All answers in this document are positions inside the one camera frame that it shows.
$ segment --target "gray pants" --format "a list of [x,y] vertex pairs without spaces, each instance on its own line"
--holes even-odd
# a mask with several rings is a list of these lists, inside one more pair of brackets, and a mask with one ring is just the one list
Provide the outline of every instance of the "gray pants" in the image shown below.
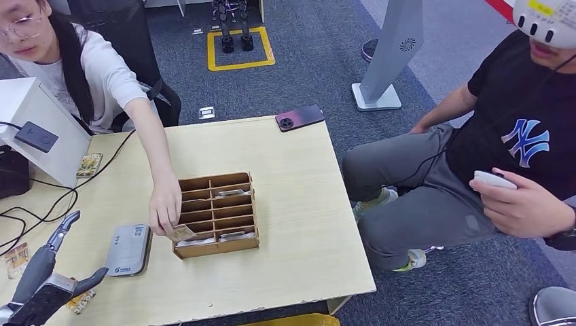
[[352,201],[377,198],[383,185],[414,190],[372,209],[358,228],[371,265],[394,270],[408,263],[408,249],[459,245],[496,234],[482,201],[448,168],[446,156],[424,163],[448,142],[453,127],[441,125],[425,134],[403,134],[352,148],[342,162]]

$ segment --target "wooden organizer box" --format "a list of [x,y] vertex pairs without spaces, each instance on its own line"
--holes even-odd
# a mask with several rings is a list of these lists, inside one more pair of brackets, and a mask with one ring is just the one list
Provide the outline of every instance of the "wooden organizer box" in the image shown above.
[[[258,227],[254,206],[254,189],[249,173],[215,175],[196,179],[179,180],[182,189],[182,213],[179,225],[185,224],[196,236],[190,240],[213,238],[214,242],[172,249],[180,259],[228,253],[258,248]],[[249,195],[219,196],[219,192],[238,190],[250,191]],[[254,238],[219,242],[222,234],[243,231],[254,232]]]

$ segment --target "black cable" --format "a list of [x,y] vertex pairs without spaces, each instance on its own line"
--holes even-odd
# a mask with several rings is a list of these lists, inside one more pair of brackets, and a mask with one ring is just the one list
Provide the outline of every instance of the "black cable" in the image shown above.
[[14,127],[14,128],[16,128],[16,129],[18,129],[18,130],[22,130],[22,127],[20,127],[20,126],[17,125],[17,124],[13,124],[13,123],[11,123],[11,122],[0,121],[0,124],[3,124],[3,125],[5,125],[5,126],[11,126],[11,127]]
[[[99,174],[101,174],[101,173],[110,165],[110,163],[112,163],[112,161],[114,161],[114,159],[116,159],[116,157],[117,157],[118,154],[120,153],[120,150],[123,148],[123,146],[126,144],[126,142],[128,141],[128,139],[134,134],[135,131],[136,131],[136,130],[131,131],[131,132],[128,134],[128,136],[126,136],[126,138],[120,143],[120,145],[119,145],[118,148],[116,149],[116,152],[114,152],[114,155],[112,155],[112,157],[110,158],[110,160],[109,160],[108,162],[106,162],[106,164],[104,164],[104,166],[103,166],[98,172],[96,172],[96,173],[95,173],[94,175],[92,175],[88,180],[84,181],[83,183],[80,183],[79,185],[77,185],[77,186],[74,187],[74,188],[66,187],[66,186],[63,186],[63,185],[57,185],[57,184],[49,183],[49,182],[46,182],[46,181],[37,180],[37,179],[34,179],[34,178],[30,178],[30,177],[28,177],[28,176],[19,175],[18,173],[15,173],[15,172],[13,172],[13,171],[0,169],[0,170],[3,171],[3,172],[12,173],[13,175],[17,175],[17,176],[19,176],[19,177],[22,177],[22,178],[25,178],[25,179],[29,179],[29,180],[32,180],[32,181],[37,182],[37,183],[41,183],[41,184],[44,184],[44,185],[49,185],[49,186],[51,186],[51,187],[57,187],[57,188],[60,188],[60,189],[67,189],[67,190],[68,190],[66,193],[64,193],[63,195],[61,195],[61,196],[53,203],[52,207],[50,207],[50,210],[48,211],[48,213],[46,213],[46,214],[44,215],[44,217],[40,217],[40,216],[38,216],[38,215],[30,212],[29,210],[27,210],[27,209],[25,209],[25,208],[22,208],[22,207],[19,207],[19,206],[17,206],[17,207],[12,207],[12,208],[10,208],[10,209],[8,209],[8,210],[3,211],[2,213],[0,213],[0,217],[6,217],[6,218],[8,218],[8,219],[13,219],[13,220],[16,220],[16,221],[19,221],[20,223],[22,223],[22,231],[20,232],[20,234],[19,234],[17,237],[15,237],[15,238],[13,238],[13,239],[5,242],[5,243],[0,244],[0,248],[3,248],[3,247],[6,247],[7,245],[9,245],[10,243],[12,243],[12,245],[10,246],[10,248],[8,248],[7,250],[5,250],[5,251],[3,251],[2,253],[0,253],[0,257],[4,256],[6,253],[8,253],[8,252],[11,251],[14,247],[16,247],[16,245],[20,242],[20,239],[21,239],[23,236],[27,235],[30,231],[34,230],[34,228],[36,228],[38,225],[40,225],[40,224],[42,224],[42,223],[51,223],[51,222],[54,222],[54,221],[58,221],[59,219],[62,219],[64,216],[68,215],[68,213],[70,213],[70,211],[72,210],[72,208],[76,205],[76,202],[78,201],[78,196],[79,196],[79,195],[78,195],[78,191],[77,191],[78,188],[80,188],[81,186],[87,184],[88,182],[90,182],[91,180],[93,180],[93,178],[95,178],[95,177],[97,177]],[[58,203],[59,203],[62,199],[66,198],[70,193],[72,193],[72,195],[73,195],[73,200],[72,200],[71,203],[68,205],[68,208],[66,209],[66,211],[65,211],[63,214],[61,214],[61,215],[59,215],[59,216],[57,216],[57,217],[55,217],[55,218],[53,218],[53,219],[48,219],[48,217],[50,216],[50,214],[52,214],[52,211],[56,208],[56,206],[58,205]],[[8,214],[9,212],[15,211],[15,210],[21,210],[21,211],[24,211],[24,212],[28,213],[29,215],[31,215],[31,216],[33,216],[34,218],[38,219],[38,222],[35,223],[34,225],[32,225],[29,229],[26,229],[26,221],[25,221],[24,219],[21,219],[21,218],[19,218],[19,217],[13,217],[13,216],[6,215],[6,214]]]
[[[570,62],[572,62],[572,60],[576,59],[576,54],[573,55],[572,57],[570,57],[568,60],[564,61],[561,65],[559,65],[558,67],[556,67],[553,71],[550,71],[550,73],[548,73],[548,75],[546,75],[546,77],[544,77],[544,79],[542,79],[542,81],[536,85],[534,91],[531,92],[530,96],[528,97],[528,99],[526,101],[524,101],[522,104],[518,105],[515,109],[510,110],[510,112],[506,113],[505,115],[502,115],[500,117],[500,119],[497,119],[495,121],[493,121],[492,123],[488,124],[484,129],[480,130],[480,131],[484,131],[484,130],[488,130],[489,128],[492,128],[493,126],[495,126],[496,124],[498,124],[499,122],[501,122],[502,120],[504,120],[505,118],[507,118],[509,115],[518,112],[519,110],[523,109],[526,105],[530,104],[530,102],[532,102],[533,98],[536,97],[536,95],[538,95],[538,92],[540,91],[540,89],[542,87],[544,87],[544,85],[548,82],[548,80],[550,80],[550,78],[552,78],[554,76],[555,73],[557,73],[560,69],[564,68],[567,64],[569,64]],[[458,129],[456,131],[456,134],[454,134],[454,136],[452,137],[452,139],[450,139],[446,145],[444,145],[444,148],[437,154],[435,154],[434,156],[431,156],[429,158],[427,158],[426,160],[423,160],[420,165],[418,165],[418,168],[416,168],[416,171],[414,171],[414,173],[412,173],[412,175],[410,175],[409,177],[402,179],[400,181],[391,183],[389,185],[383,185],[382,187],[390,187],[390,186],[395,186],[403,183],[405,181],[407,181],[408,179],[411,179],[412,177],[414,177],[415,175],[418,174],[418,171],[422,168],[422,166],[424,165],[424,163],[428,162],[429,160],[433,160],[435,158],[437,158],[438,156],[442,155],[443,153],[445,153],[448,150],[448,145],[450,144],[450,148],[453,149],[455,146],[458,145],[462,145],[462,143],[460,144],[454,144],[454,142],[456,141],[456,138],[458,137],[458,134],[460,133],[462,129]],[[428,173],[430,172],[430,169],[432,168],[433,163],[430,165],[430,168],[428,168],[428,172],[426,172],[426,175],[428,175]]]

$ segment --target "robotic hand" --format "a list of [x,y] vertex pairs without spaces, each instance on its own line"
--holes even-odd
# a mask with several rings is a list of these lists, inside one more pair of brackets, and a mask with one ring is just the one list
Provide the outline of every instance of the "robotic hand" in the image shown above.
[[66,216],[47,243],[40,247],[24,271],[12,301],[0,307],[1,326],[40,326],[68,301],[102,282],[108,268],[98,269],[86,280],[53,274],[56,254],[80,211]]

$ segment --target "white long-sleeve shirt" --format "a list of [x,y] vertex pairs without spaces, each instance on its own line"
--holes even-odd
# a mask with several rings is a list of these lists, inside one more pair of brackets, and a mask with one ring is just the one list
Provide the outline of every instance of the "white long-sleeve shirt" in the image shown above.
[[[79,35],[84,28],[75,25]],[[90,129],[97,134],[110,133],[112,121],[122,112],[126,104],[135,98],[147,98],[146,88],[136,79],[124,59],[112,48],[102,35],[86,31],[86,40],[80,63],[84,69],[90,93],[94,102],[94,121]],[[33,62],[10,58],[16,68],[25,77],[37,77],[48,87],[52,94],[73,115],[80,117],[78,108],[68,93],[61,60],[50,65],[38,65]],[[127,123],[124,130],[133,128]]]

